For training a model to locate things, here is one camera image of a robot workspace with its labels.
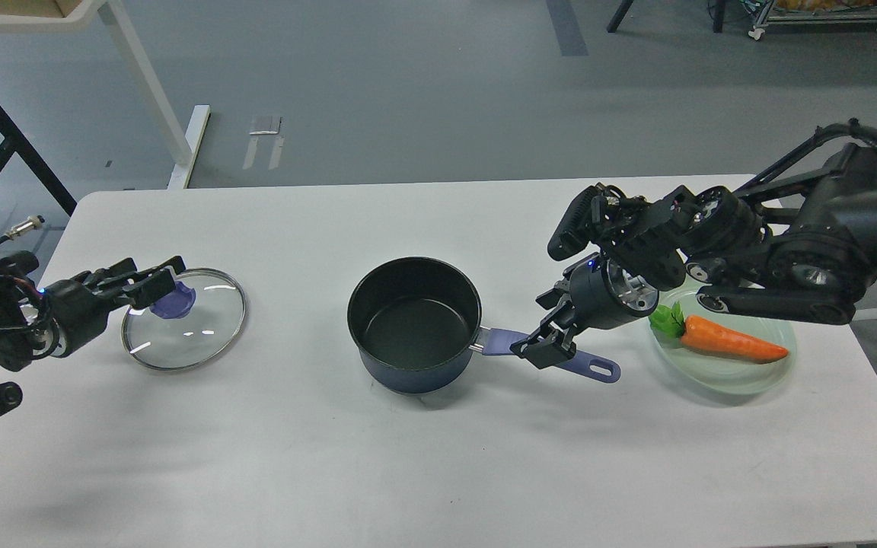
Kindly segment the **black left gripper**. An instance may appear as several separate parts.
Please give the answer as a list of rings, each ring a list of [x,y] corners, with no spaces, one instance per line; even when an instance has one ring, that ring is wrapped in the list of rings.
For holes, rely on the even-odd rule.
[[[143,309],[175,290],[175,278],[186,271],[181,256],[139,269],[132,257],[108,267],[81,272],[73,280],[56,281],[44,295],[53,313],[53,357],[64,358],[86,346],[106,329],[111,302],[94,292],[107,292],[119,305]]]

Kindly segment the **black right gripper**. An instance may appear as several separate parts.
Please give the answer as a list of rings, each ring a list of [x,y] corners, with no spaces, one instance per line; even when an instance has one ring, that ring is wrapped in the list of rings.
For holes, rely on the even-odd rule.
[[[612,330],[648,317],[660,305],[660,292],[613,259],[587,259],[536,303],[550,312],[509,350],[543,370],[575,358],[574,327]]]

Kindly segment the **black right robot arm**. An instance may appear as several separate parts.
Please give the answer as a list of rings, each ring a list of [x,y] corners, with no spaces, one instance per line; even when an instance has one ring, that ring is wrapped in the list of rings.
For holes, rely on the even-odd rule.
[[[509,349],[537,368],[575,358],[575,336],[655,315],[691,279],[714,313],[847,325],[877,280],[877,129],[855,119],[814,135],[737,190],[681,185],[661,200],[589,185],[547,243],[563,271],[547,316]]]

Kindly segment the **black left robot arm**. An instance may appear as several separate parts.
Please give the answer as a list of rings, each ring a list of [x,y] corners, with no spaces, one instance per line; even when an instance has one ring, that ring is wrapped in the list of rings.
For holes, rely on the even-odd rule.
[[[0,236],[0,245],[43,225],[42,216],[29,216]],[[0,370],[18,372],[42,358],[69,356],[104,333],[115,310],[150,307],[171,294],[186,271],[180,256],[149,269],[124,259],[38,288],[29,277],[38,265],[29,252],[0,259]],[[0,382],[0,417],[21,402],[18,383]]]

